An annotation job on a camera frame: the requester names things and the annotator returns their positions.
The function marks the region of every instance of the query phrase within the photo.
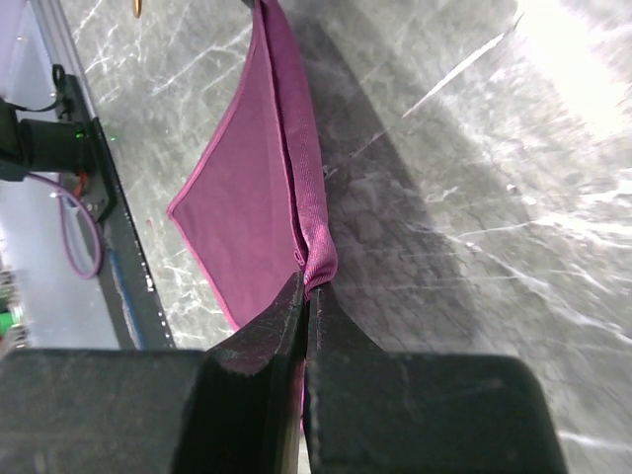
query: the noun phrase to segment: gray marble table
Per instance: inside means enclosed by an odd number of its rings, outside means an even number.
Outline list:
[[[235,91],[250,12],[62,3],[174,337],[208,348],[230,330],[165,208]],[[344,308],[390,350],[521,357],[571,472],[630,472],[632,4],[281,3]]]

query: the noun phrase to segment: folded fabric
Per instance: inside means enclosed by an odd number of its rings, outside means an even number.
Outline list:
[[[277,0],[255,0],[235,97],[168,214],[235,329],[297,270],[306,295],[336,273],[309,88]]]

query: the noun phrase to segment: black bracket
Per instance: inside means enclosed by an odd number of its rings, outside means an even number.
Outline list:
[[[83,177],[81,199],[92,218],[102,222],[117,204],[108,144],[88,113],[77,78],[59,64],[52,66],[52,78],[57,98],[48,107],[30,110],[0,99],[0,179],[22,181],[31,172]],[[55,111],[59,121],[17,116],[48,111]]]

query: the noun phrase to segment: purple cable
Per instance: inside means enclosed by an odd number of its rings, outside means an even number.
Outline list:
[[[27,178],[31,178],[34,181],[38,181],[40,183],[44,183],[45,185],[49,185],[59,192],[58,198],[68,198],[74,205],[77,206],[83,217],[86,219],[86,223],[88,224],[88,228],[90,229],[90,234],[92,235],[92,241],[95,246],[95,259],[93,262],[92,269],[88,272],[83,272],[77,266],[74,257],[72,256],[72,251],[70,250],[70,244],[68,243],[68,231],[66,230],[66,219],[65,212],[63,208],[63,201],[59,199],[59,216],[61,218],[61,233],[63,238],[63,246],[66,251],[66,256],[68,257],[68,262],[70,263],[70,267],[72,270],[82,279],[90,279],[95,277],[99,270],[101,269],[101,263],[103,261],[103,245],[101,242],[101,238],[99,237],[99,229],[97,228],[97,224],[92,219],[90,215],[90,211],[86,208],[85,204],[81,202],[80,199],[75,197],[74,194],[66,190],[63,186],[61,186],[58,182],[54,180],[50,180],[49,178],[45,178],[44,176],[36,175],[34,173],[28,173]]]

